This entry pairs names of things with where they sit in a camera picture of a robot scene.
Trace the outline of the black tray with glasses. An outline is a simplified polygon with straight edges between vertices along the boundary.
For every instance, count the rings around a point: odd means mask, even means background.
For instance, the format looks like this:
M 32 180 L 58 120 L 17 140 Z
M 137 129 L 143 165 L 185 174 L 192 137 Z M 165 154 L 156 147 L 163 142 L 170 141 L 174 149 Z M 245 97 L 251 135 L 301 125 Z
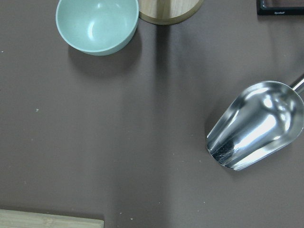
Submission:
M 257 15 L 260 16 L 285 16 L 285 15 L 303 15 L 303 0 L 257 0 Z

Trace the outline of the wooden cup stand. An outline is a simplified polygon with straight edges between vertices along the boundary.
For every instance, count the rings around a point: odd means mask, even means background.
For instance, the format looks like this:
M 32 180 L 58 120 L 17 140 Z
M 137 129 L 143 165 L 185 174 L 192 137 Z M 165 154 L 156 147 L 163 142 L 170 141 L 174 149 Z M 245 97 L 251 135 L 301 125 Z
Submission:
M 139 0 L 139 16 L 156 25 L 172 25 L 193 16 L 204 0 Z

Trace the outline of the mint green bowl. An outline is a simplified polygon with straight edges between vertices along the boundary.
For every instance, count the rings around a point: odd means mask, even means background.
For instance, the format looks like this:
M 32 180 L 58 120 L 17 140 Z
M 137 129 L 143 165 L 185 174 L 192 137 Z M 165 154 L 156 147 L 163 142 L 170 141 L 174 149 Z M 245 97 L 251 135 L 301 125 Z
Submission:
M 93 56 L 124 48 L 133 38 L 139 19 L 136 0 L 61 0 L 56 26 L 71 47 Z

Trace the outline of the metal scoop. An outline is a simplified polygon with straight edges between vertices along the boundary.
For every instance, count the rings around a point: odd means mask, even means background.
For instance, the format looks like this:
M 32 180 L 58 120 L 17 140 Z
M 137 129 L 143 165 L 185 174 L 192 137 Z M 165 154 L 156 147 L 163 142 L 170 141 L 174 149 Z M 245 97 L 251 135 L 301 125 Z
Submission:
M 304 77 L 262 81 L 232 102 L 206 138 L 209 154 L 240 171 L 292 143 L 304 129 Z

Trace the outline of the wooden cutting board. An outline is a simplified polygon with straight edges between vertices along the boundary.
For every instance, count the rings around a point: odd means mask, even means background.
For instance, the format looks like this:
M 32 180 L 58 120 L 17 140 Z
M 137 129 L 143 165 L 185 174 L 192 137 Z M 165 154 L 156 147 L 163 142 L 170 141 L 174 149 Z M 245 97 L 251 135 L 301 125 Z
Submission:
M 14 210 L 0 211 L 2 228 L 103 228 L 105 222 L 99 219 L 77 218 Z

